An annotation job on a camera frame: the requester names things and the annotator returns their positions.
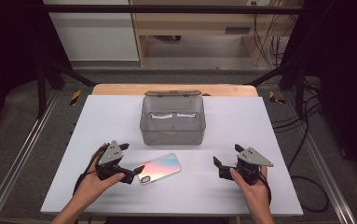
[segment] white cabinet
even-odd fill
[[[126,0],[44,0],[46,5],[128,5]],[[129,13],[49,13],[70,61],[138,61]]]

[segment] clear plastic container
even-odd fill
[[[147,145],[200,145],[205,127],[200,95],[144,98],[140,129]]]

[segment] human hand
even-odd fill
[[[100,151],[97,151],[92,155],[92,158],[100,157],[100,154]],[[76,199],[79,203],[86,205],[86,207],[96,201],[96,199],[99,198],[104,191],[114,186],[125,176],[123,173],[118,173],[105,180],[100,180],[96,173],[96,162],[97,159],[93,160],[93,163],[86,172],[87,175],[85,175],[79,184],[73,197],[73,199]]]
[[[230,168],[233,180],[240,187],[244,195],[245,202],[250,210],[251,216],[255,223],[274,223],[273,217],[270,213],[268,201],[268,189],[262,181],[256,181],[254,185],[249,185],[242,176],[233,168]],[[267,178],[268,168],[266,166],[260,167],[260,173]]]
[[[93,157],[99,157],[100,151],[98,150]],[[125,174],[118,173],[111,177],[100,180],[96,173],[96,162],[93,163],[86,172],[85,177],[80,182],[79,186],[74,193],[70,202],[64,206],[62,211],[53,219],[52,224],[60,223],[75,223],[79,215],[94,201],[96,201],[100,195],[108,188],[118,183]]]

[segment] white table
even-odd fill
[[[301,216],[291,178],[282,159],[263,99],[203,97],[206,130],[199,146],[147,146],[140,130],[143,96],[91,95],[82,110],[62,163],[41,208],[59,213],[72,197],[78,176],[102,143],[129,143],[120,166],[134,169],[144,161],[174,152],[180,173],[142,186],[118,183],[85,212],[100,216],[241,216],[249,214],[239,187],[221,179],[213,156],[234,166],[234,144],[253,147],[274,163],[268,168],[273,216]]]

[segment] smartphone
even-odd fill
[[[143,171],[138,175],[142,185],[146,185],[169,175],[178,173],[181,170],[181,164],[174,153],[147,161]]]

